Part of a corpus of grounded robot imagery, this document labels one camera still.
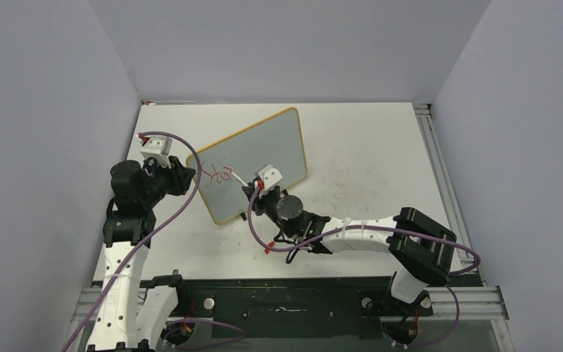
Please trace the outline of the red white marker pen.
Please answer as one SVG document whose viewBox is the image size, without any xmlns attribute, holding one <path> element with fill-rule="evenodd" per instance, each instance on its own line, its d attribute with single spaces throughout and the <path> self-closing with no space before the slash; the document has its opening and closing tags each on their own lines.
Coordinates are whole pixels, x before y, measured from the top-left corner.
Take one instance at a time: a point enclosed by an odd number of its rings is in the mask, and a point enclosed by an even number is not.
<svg viewBox="0 0 563 352">
<path fill-rule="evenodd" d="M 238 173 L 231 171 L 231 175 L 244 187 L 251 187 L 251 184 L 245 181 Z"/>
</svg>

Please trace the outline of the red marker cap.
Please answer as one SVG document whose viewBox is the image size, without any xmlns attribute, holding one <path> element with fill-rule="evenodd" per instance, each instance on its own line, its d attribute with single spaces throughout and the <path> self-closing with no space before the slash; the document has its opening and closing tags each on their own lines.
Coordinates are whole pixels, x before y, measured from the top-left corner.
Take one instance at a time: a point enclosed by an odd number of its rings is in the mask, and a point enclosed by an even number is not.
<svg viewBox="0 0 563 352">
<path fill-rule="evenodd" d="M 271 249 L 275 246 L 275 242 L 271 241 L 265 248 L 264 248 L 264 253 L 265 254 L 269 254 Z"/>
</svg>

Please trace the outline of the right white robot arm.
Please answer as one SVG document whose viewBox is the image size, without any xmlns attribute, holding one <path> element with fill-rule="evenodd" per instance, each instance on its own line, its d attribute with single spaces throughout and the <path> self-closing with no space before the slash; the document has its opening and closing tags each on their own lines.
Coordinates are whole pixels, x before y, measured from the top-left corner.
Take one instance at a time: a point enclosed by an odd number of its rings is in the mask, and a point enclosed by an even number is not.
<svg viewBox="0 0 563 352">
<path fill-rule="evenodd" d="M 254 199 L 251 213 L 267 216 L 281 242 L 293 251 L 313 254 L 380 252 L 394 256 L 401 268 L 385 294 L 388 309 L 403 314 L 427 286 L 449 284 L 457 236 L 421 211 L 403 207 L 384 219 L 352 220 L 319 216 L 303 209 L 298 197 L 278 187 Z"/>
</svg>

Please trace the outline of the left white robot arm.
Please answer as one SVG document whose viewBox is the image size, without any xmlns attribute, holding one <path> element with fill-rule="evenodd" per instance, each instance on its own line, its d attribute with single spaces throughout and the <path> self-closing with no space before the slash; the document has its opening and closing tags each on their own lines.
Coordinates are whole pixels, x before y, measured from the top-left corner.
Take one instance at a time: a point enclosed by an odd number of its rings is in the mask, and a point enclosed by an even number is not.
<svg viewBox="0 0 563 352">
<path fill-rule="evenodd" d="M 103 298 L 86 351 L 154 351 L 169 315 L 183 314 L 189 295 L 177 288 L 179 275 L 155 278 L 139 303 L 141 273 L 155 229 L 153 208 L 166 196 L 189 190 L 195 169 L 175 156 L 162 166 L 149 157 L 144 164 L 126 160 L 110 170 L 114 192 L 103 225 L 105 277 Z"/>
</svg>

